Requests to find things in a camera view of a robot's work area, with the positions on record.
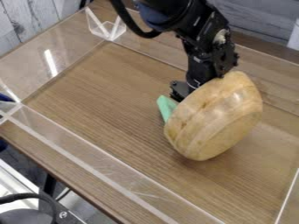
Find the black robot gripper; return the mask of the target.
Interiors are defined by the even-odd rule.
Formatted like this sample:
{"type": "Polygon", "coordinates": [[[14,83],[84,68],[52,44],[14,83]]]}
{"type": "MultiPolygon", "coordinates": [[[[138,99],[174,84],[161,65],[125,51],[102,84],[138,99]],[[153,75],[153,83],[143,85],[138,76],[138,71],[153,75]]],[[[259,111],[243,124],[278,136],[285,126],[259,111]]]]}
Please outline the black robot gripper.
{"type": "Polygon", "coordinates": [[[174,80],[170,84],[171,98],[182,102],[185,98],[209,81],[217,78],[215,67],[211,62],[190,62],[186,81],[174,80]]]}

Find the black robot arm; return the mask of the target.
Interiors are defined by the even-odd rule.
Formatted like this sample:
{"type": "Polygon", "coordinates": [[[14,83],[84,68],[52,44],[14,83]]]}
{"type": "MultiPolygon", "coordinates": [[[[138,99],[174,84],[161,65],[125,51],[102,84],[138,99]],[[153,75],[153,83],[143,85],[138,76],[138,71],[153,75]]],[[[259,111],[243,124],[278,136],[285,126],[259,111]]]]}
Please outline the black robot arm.
{"type": "Polygon", "coordinates": [[[186,81],[171,82],[171,97],[183,99],[238,65],[230,21],[207,0],[135,0],[145,23],[174,32],[189,58],[186,81]]]}

